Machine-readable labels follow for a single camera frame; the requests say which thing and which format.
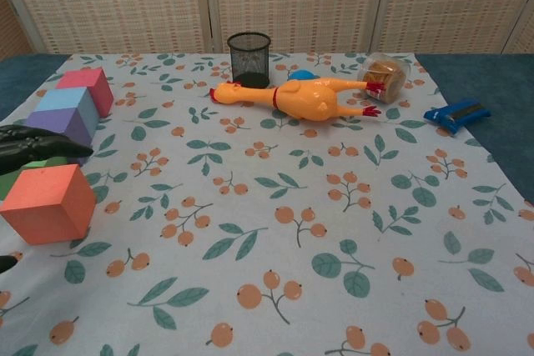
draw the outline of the black mesh pencil cup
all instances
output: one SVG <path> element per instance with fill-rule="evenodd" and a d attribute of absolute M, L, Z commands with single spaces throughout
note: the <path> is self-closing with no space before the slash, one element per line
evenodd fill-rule
<path fill-rule="evenodd" d="M 228 38 L 235 83 L 247 88 L 269 86 L 269 45 L 264 33 L 236 33 Z"/>

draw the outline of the blue ball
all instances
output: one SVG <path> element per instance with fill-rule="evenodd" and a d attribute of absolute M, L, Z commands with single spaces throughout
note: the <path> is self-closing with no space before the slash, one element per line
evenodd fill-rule
<path fill-rule="evenodd" d="M 299 79 L 299 80 L 303 80 L 303 79 L 316 79 L 318 78 L 319 76 L 318 75 L 314 75 L 312 72 L 308 71 L 308 70 L 297 70 L 297 71 L 293 71 L 288 77 L 288 81 L 290 79 Z"/>

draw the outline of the light blue block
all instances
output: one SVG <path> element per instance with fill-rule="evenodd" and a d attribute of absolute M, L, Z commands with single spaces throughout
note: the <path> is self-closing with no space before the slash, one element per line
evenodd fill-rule
<path fill-rule="evenodd" d="M 92 138 L 98 125 L 98 111 L 94 107 L 93 98 L 91 98 L 89 90 L 85 87 L 51 89 L 43 96 L 35 111 L 44 112 L 64 108 L 78 109 L 83 125 L 85 125 L 89 136 Z"/>

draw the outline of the black object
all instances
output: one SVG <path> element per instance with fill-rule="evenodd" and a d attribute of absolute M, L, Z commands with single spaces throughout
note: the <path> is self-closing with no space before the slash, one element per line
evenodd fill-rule
<path fill-rule="evenodd" d="M 0 256 L 0 274 L 8 271 L 11 267 L 17 264 L 17 258 L 14 256 Z"/>
<path fill-rule="evenodd" d="M 91 148 L 52 131 L 19 125 L 7 127 L 0 127 L 0 136 L 5 133 L 5 138 L 0 141 L 0 175 L 17 171 L 26 163 L 54 156 L 86 158 L 93 154 Z M 17 140 L 6 142 L 9 138 Z"/>
<path fill-rule="evenodd" d="M 227 43 L 234 82 L 247 88 L 267 88 L 270 38 L 264 33 L 236 33 Z"/>

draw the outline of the pink block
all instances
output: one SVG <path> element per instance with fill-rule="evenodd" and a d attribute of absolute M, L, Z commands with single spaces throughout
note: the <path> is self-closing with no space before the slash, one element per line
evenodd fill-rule
<path fill-rule="evenodd" d="M 83 238 L 96 198 L 77 164 L 23 170 L 0 215 L 30 245 Z"/>
<path fill-rule="evenodd" d="M 113 94 L 102 68 L 67 71 L 59 80 L 56 89 L 87 87 L 100 117 L 109 115 Z"/>

